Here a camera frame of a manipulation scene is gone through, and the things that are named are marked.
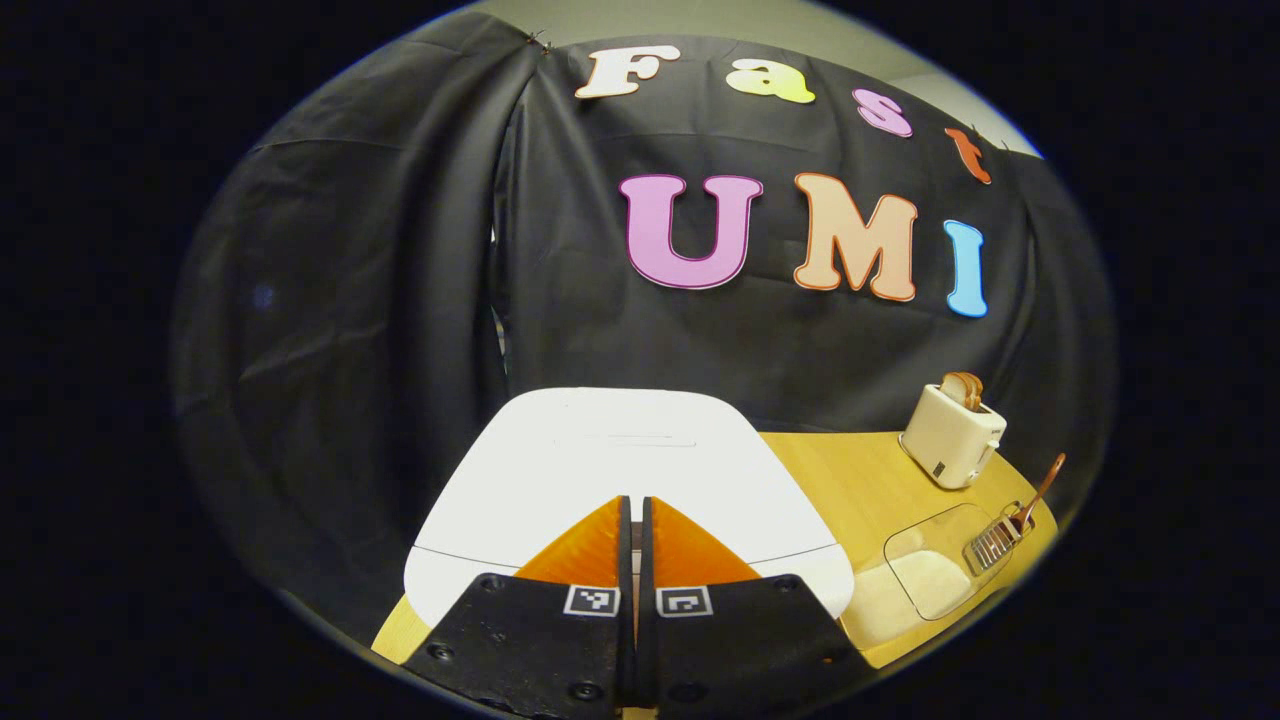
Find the wrinkled fabric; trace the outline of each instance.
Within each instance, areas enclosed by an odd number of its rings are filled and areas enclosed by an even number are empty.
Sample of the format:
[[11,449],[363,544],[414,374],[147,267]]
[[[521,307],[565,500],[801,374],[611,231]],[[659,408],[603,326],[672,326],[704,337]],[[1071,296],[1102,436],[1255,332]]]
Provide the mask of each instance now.
[[[650,79],[632,78],[635,92],[573,96],[591,74],[591,53],[654,45],[673,45],[681,56]],[[796,68],[817,99],[731,88],[724,77],[741,58]],[[868,124],[852,99],[858,88],[893,99],[911,137]],[[947,128],[980,149],[989,186],[965,169]],[[865,284],[852,291],[847,279],[832,291],[795,283],[810,218],[797,173],[842,181],[867,222],[884,195],[916,206],[913,300],[882,300]],[[690,291],[631,266],[618,186],[641,174],[685,181],[671,242],[686,258],[716,243],[717,200],[703,191],[705,178],[764,184],[739,275]],[[881,432],[906,427],[924,384],[968,370],[1009,421],[1001,454],[1030,482],[1068,454],[1051,507],[1076,505],[1100,468],[1117,370],[1110,291],[1085,223],[1043,160],[1000,150],[887,83],[710,37],[559,49],[516,105],[498,183],[494,287],[512,395],[575,384],[684,389],[730,402],[759,430]],[[947,306],[956,270],[945,220],[984,236],[983,318]]]
[[387,45],[250,150],[187,259],[173,383],[196,484],[255,573],[364,644],[504,398],[485,199],[541,58],[479,14]]
[[[682,56],[637,92],[573,97],[589,53],[658,44]],[[817,101],[733,90],[737,58],[797,68]],[[854,88],[892,97],[915,135],[868,126]],[[759,430],[872,432],[904,428],[922,386],[964,369],[1009,419],[1001,452],[1023,474],[1034,482],[1069,454],[1079,480],[1064,475],[1048,497],[1069,506],[1111,424],[1102,264],[1042,160],[969,133],[993,178],[983,186],[947,127],[964,128],[876,79],[732,40],[544,53],[481,14],[408,33],[252,147],[193,241],[172,380],[196,487],[256,575],[366,646],[471,442],[507,398],[543,387],[684,389]],[[841,179],[864,218],[886,193],[916,205],[914,300],[795,284],[801,172]],[[764,184],[737,277],[687,291],[631,266],[618,183],[653,173],[687,183],[673,243],[692,258],[714,242],[703,181]],[[947,307],[946,219],[984,233],[984,318]]]

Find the wooden handle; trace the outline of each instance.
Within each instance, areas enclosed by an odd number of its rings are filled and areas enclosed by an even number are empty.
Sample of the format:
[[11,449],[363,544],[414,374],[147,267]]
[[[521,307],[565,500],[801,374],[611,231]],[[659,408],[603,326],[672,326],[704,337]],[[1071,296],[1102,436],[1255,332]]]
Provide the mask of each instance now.
[[1014,515],[1010,518],[1010,520],[1018,527],[1019,533],[1023,532],[1023,528],[1030,519],[1032,510],[1036,509],[1036,503],[1039,502],[1039,498],[1044,497],[1044,491],[1048,489],[1048,486],[1053,484],[1053,478],[1056,478],[1057,471],[1062,469],[1064,461],[1066,461],[1066,454],[1059,452],[1057,460],[1053,461],[1053,465],[1048,469],[1048,473],[1044,475],[1044,480],[1041,483],[1041,489],[1036,493],[1036,497],[1027,503],[1027,507],[1023,507],[1018,512],[1014,512]]

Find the pink letter u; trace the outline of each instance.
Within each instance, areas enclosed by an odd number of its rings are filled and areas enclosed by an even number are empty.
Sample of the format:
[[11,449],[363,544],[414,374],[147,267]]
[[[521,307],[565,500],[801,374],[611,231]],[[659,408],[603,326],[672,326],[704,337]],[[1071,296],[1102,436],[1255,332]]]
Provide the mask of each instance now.
[[622,181],[627,196],[627,254],[636,272],[650,281],[685,290],[705,290],[733,279],[746,263],[751,200],[764,193],[760,181],[737,176],[707,178],[703,188],[716,196],[716,247],[705,258],[685,258],[671,246],[676,196],[685,181],[675,176],[636,176]]

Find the white toaster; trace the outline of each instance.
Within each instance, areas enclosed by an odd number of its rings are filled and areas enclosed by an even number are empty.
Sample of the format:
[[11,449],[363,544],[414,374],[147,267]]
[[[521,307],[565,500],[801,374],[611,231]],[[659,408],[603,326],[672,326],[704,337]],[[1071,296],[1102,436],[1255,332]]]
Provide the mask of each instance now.
[[969,410],[931,384],[899,439],[933,482],[956,489],[978,479],[1000,447],[1005,425],[991,407],[978,404],[978,410]]

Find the table top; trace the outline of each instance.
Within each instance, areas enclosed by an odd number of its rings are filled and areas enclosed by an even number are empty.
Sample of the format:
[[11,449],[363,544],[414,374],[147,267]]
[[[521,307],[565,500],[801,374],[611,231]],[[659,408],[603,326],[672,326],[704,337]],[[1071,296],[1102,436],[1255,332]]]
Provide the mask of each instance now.
[[[884,547],[891,537],[961,505],[977,506],[995,519],[1011,502],[1028,502],[1036,495],[1032,484],[998,454],[970,487],[943,489],[906,455],[897,442],[899,434],[760,433],[849,556],[856,580],[854,601],[840,618],[846,632],[867,619],[865,603],[872,596],[883,602],[896,588],[900,600],[906,598],[906,591],[893,584],[893,575],[884,573]],[[865,633],[859,643],[855,637],[859,633],[850,632],[854,644],[872,666],[883,667],[936,637],[992,593],[1015,584],[1057,534],[1057,523],[1043,501],[1034,520],[1036,528],[1005,565],[954,610],[936,620],[924,620],[906,606],[913,612],[910,618],[896,616],[895,621],[901,624],[891,633],[893,637],[868,644]],[[393,662],[404,662],[429,632],[402,598],[372,650]]]

